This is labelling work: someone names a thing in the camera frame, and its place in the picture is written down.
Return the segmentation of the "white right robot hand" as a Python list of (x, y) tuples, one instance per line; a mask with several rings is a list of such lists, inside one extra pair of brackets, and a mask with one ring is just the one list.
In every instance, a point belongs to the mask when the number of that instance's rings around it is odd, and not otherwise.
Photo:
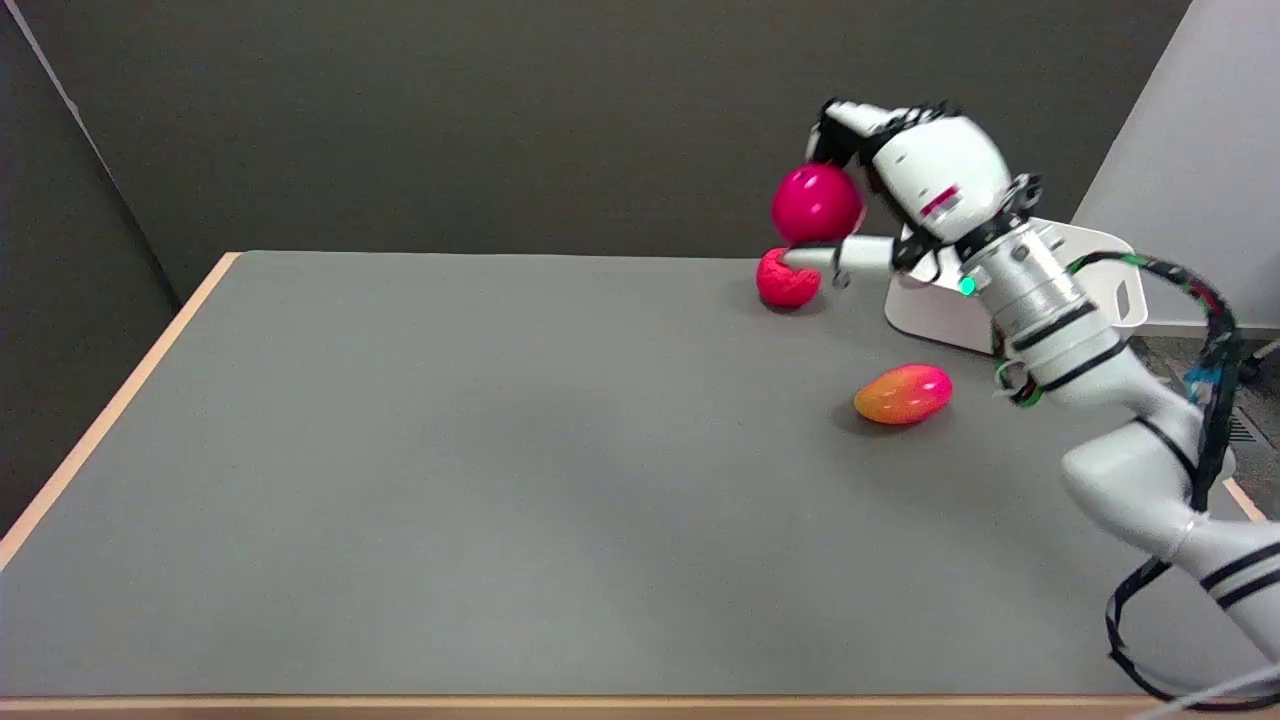
[(786, 252), (788, 264), (829, 254), (837, 275), (867, 269), (900, 275), (951, 249), (961, 263), (1028, 227), (1043, 188), (1038, 174), (1012, 174), (995, 141), (948, 102), (884, 109), (831, 99), (810, 129), (806, 159), (823, 167), (861, 169), (867, 187), (904, 233), (884, 259), (858, 259), (859, 241), (806, 240)]

